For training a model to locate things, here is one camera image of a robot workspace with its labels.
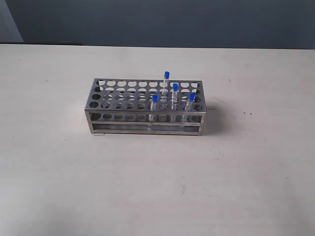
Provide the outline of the blue capped tube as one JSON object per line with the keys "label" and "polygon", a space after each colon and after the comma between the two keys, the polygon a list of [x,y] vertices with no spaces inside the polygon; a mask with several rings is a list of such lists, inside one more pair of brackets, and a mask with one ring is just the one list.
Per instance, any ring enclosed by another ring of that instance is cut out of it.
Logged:
{"label": "blue capped tube", "polygon": [[164,79],[163,79],[163,86],[162,86],[162,94],[161,94],[161,101],[162,102],[165,102],[167,100],[169,77],[170,77],[170,72],[165,71]]}
{"label": "blue capped tube", "polygon": [[189,122],[191,115],[189,115],[188,112],[190,112],[191,109],[192,109],[192,105],[193,105],[193,103],[195,101],[195,97],[196,97],[195,93],[190,93],[189,94],[187,102],[186,102],[186,105],[185,105],[185,112],[186,113],[184,115],[182,115],[182,117],[181,117],[181,122],[182,123]]}
{"label": "blue capped tube", "polygon": [[175,115],[175,111],[177,110],[177,94],[178,94],[178,83],[173,83],[173,91],[172,91],[172,111],[173,114],[171,115],[171,122],[175,122],[176,121],[176,115]]}
{"label": "blue capped tube", "polygon": [[153,112],[152,114],[149,114],[149,122],[154,122],[156,115],[154,114],[154,112],[157,109],[157,102],[159,101],[159,96],[154,94],[152,96],[152,101],[151,101],[151,106],[150,106],[150,111]]}

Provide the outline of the blue capped tube back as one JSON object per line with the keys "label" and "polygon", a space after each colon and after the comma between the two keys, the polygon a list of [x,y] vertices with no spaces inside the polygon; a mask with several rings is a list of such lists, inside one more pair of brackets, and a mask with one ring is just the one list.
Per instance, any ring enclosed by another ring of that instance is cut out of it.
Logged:
{"label": "blue capped tube back", "polygon": [[170,72],[165,71],[164,79],[163,79],[163,86],[162,86],[162,94],[161,94],[161,101],[162,102],[165,102],[167,100],[169,77],[170,77]]}

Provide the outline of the stainless steel test tube rack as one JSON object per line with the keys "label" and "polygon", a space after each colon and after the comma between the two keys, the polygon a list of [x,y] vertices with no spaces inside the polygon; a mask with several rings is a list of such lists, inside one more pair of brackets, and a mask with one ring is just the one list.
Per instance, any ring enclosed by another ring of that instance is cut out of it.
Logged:
{"label": "stainless steel test tube rack", "polygon": [[[176,121],[171,122],[173,83],[178,83]],[[171,80],[161,101],[163,80],[95,78],[84,108],[92,134],[201,135],[207,114],[202,81]],[[189,122],[181,122],[190,93],[195,101]],[[154,122],[149,122],[152,96],[159,96]]]}

